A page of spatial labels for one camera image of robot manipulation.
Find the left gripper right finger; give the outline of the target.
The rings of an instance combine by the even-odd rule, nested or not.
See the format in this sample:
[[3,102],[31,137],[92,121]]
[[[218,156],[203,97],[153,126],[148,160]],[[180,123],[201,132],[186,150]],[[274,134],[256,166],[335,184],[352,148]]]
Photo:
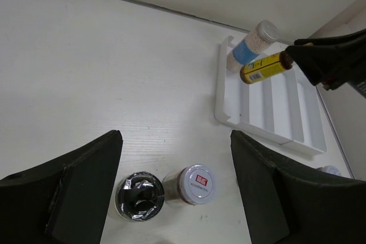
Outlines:
[[364,243],[365,182],[275,152],[242,131],[230,135],[252,243]]

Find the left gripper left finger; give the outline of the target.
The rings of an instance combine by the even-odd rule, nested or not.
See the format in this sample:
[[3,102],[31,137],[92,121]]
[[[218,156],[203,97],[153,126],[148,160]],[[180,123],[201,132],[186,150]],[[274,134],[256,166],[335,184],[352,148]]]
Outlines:
[[1,179],[1,243],[100,243],[121,132]]

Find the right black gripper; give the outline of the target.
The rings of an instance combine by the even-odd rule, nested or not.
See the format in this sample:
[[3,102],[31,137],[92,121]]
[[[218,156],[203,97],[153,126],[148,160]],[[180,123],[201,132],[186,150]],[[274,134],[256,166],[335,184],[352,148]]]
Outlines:
[[285,52],[309,82],[336,90],[349,84],[365,98],[365,30],[328,38],[297,39]]

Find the yellow label brown cap bottle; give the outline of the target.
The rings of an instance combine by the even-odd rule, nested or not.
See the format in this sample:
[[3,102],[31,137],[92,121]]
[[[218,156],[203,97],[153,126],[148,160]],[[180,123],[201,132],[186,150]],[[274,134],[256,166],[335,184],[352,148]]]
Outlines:
[[251,85],[290,70],[293,63],[294,60],[285,51],[281,51],[243,66],[240,78]]

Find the blue label silver lid jar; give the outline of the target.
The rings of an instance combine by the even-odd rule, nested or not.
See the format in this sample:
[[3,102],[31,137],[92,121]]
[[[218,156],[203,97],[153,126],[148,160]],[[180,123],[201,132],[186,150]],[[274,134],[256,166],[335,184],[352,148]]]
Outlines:
[[262,20],[229,52],[226,68],[233,73],[238,73],[244,65],[252,62],[278,38],[277,27],[269,20]]

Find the white lid red logo jar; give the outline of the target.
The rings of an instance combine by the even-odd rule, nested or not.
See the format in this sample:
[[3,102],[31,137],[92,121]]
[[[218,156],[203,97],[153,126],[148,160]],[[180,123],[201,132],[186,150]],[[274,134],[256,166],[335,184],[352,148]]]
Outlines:
[[213,172],[205,165],[195,164],[167,175],[162,185],[165,201],[176,205],[204,205],[215,194],[216,180]]

